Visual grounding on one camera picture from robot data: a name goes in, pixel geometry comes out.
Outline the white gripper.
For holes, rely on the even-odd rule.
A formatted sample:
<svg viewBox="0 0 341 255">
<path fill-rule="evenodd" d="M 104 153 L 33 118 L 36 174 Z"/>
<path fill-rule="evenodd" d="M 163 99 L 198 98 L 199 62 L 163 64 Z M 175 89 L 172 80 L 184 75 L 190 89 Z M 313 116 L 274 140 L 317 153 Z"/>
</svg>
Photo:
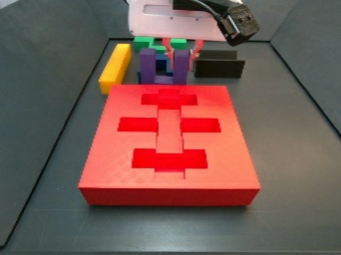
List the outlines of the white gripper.
<svg viewBox="0 0 341 255">
<path fill-rule="evenodd" d="M 203 40 L 225 40 L 210 14 L 202 11 L 175 10 L 171 6 L 172 0 L 127 0 L 127 2 L 130 32 L 134 36 L 163 38 L 171 69 L 174 61 L 171 38 L 194 40 L 188 56 L 188 70 L 192 71 Z"/>
</svg>

